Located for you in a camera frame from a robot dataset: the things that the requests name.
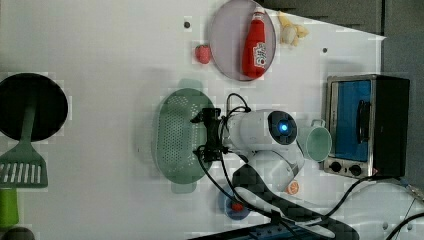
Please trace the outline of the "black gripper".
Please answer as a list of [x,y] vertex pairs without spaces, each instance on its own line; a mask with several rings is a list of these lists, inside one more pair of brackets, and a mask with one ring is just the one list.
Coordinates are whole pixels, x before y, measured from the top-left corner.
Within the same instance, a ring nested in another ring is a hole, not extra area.
[[205,162],[219,161],[222,159],[222,142],[219,137],[220,120],[219,108],[203,108],[191,123],[200,123],[203,121],[207,130],[207,141],[205,145],[199,146],[193,153],[197,157],[204,157]]

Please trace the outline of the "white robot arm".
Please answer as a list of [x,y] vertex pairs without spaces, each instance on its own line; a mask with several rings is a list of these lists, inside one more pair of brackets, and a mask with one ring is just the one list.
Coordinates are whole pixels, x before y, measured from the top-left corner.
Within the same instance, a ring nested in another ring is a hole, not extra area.
[[328,240],[360,240],[351,226],[331,213],[321,214],[293,203],[281,193],[294,180],[306,160],[321,162],[332,148],[325,122],[314,120],[308,127],[278,110],[230,111],[220,117],[218,108],[204,108],[191,119],[207,131],[206,143],[193,151],[204,164],[238,155],[244,164],[229,180],[236,200],[275,223],[293,223]]

